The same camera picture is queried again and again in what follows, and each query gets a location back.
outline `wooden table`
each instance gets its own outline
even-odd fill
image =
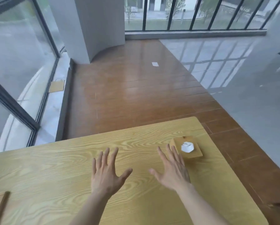
[[[68,224],[91,192],[91,159],[116,146],[117,174],[134,171],[108,202],[101,224],[192,224],[176,193],[148,173],[162,171],[157,146],[187,135],[204,155],[187,164],[198,192],[230,224],[268,224],[196,117],[0,153],[0,192],[11,191],[1,224]]]

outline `tree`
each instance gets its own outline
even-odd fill
[[[132,11],[132,7],[137,7],[137,5],[137,0],[124,0],[124,11],[127,14],[128,20],[131,18],[131,15],[135,13]]]
[[[166,1],[166,9],[169,10],[169,11],[166,12],[167,19],[169,19],[170,10],[171,10],[171,6],[172,6],[172,1],[173,0],[167,0]],[[180,10],[182,10],[183,7],[185,7],[185,0],[176,0],[172,17],[174,17],[175,14],[177,14]]]
[[[238,22],[239,18],[243,15],[243,13],[252,13],[256,9],[259,2],[260,0],[244,0],[237,14],[238,18],[236,22]]]
[[[200,4],[199,10],[200,15],[203,15],[203,23],[205,23],[206,19],[211,17],[215,12],[216,6],[219,0],[203,0]]]

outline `table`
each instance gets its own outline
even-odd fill
[[[192,224],[177,194],[148,172],[163,169],[157,146],[188,135],[203,153],[186,165],[198,192],[230,224],[268,224],[196,117],[0,153],[0,192],[11,191],[1,224],[68,224],[91,192],[92,158],[117,146],[117,174],[134,171],[100,224]]]

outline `wooden floor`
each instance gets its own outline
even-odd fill
[[[127,41],[77,66],[63,139],[191,116],[269,223],[280,224],[280,208],[270,207],[280,202],[280,169],[158,40]]]

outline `white tissue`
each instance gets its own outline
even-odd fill
[[[194,144],[191,143],[191,142],[184,142],[183,145],[182,145],[182,151],[183,152],[191,152],[194,150]]]

